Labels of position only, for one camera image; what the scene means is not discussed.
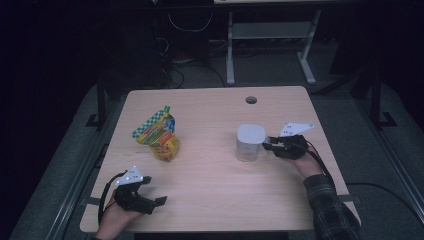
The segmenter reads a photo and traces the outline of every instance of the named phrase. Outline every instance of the wooden table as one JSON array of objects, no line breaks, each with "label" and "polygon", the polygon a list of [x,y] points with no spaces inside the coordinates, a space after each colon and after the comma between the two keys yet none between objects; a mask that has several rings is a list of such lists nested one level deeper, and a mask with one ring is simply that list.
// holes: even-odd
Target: wooden table
[{"label": "wooden table", "polygon": [[[257,103],[246,103],[248,96],[256,97]],[[175,133],[181,141],[180,151],[170,163],[155,159],[149,147],[131,137],[133,130],[165,105],[171,107]],[[313,229],[302,179],[291,164],[262,147],[255,162],[241,162],[235,157],[240,124],[259,124],[269,136],[277,136],[286,122],[315,125],[303,135],[318,149],[338,194],[349,194],[306,90],[251,87],[131,92],[91,197],[100,198],[114,175],[135,165],[142,175],[152,177],[139,193],[151,199],[168,196],[168,200],[152,215],[133,222],[128,231]],[[357,215],[353,203],[346,204]],[[98,206],[87,205],[82,231],[97,231],[97,210]]]}]

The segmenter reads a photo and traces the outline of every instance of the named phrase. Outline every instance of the person's left hand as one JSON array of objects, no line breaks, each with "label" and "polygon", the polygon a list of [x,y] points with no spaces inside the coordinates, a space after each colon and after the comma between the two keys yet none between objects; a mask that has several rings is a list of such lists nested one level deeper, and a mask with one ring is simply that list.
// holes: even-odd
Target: person's left hand
[{"label": "person's left hand", "polygon": [[102,240],[115,239],[131,221],[143,215],[143,213],[135,211],[125,211],[115,202],[114,196],[115,191],[113,191],[105,208],[96,238]]}]

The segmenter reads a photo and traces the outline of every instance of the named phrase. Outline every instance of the hand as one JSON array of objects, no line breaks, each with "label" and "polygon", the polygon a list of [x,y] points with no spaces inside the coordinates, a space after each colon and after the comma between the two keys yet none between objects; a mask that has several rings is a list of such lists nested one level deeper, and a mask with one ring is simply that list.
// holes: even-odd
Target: hand
[{"label": "hand", "polygon": [[[317,154],[316,150],[313,147],[309,147],[309,151],[312,151]],[[285,158],[281,159],[293,164],[296,167],[297,171],[300,173],[300,175],[302,175],[302,177],[304,178],[308,178],[313,175],[323,174],[322,168],[319,166],[317,161],[307,152],[305,153],[305,155],[296,160]]]},{"label": "hand", "polygon": [[106,206],[96,238],[102,240],[115,239],[134,219],[143,215],[135,211],[125,211],[115,202],[115,191]]}]

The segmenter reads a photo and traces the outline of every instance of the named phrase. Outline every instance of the plaid sleeve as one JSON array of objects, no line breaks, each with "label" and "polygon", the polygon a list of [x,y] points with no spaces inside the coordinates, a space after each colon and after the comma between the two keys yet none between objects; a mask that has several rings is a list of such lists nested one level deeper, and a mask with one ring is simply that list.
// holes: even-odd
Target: plaid sleeve
[{"label": "plaid sleeve", "polygon": [[358,219],[339,200],[325,175],[308,177],[303,184],[314,215],[316,239],[360,239]]}]

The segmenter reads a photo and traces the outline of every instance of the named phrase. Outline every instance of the snack bag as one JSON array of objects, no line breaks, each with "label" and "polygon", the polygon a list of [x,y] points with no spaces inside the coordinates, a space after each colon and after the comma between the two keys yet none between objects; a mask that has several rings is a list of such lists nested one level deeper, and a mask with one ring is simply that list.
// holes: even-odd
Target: snack bag
[{"label": "snack bag", "polygon": [[152,149],[157,159],[168,162],[177,154],[180,145],[174,134],[175,119],[169,114],[169,109],[165,106],[132,133],[138,143]]}]

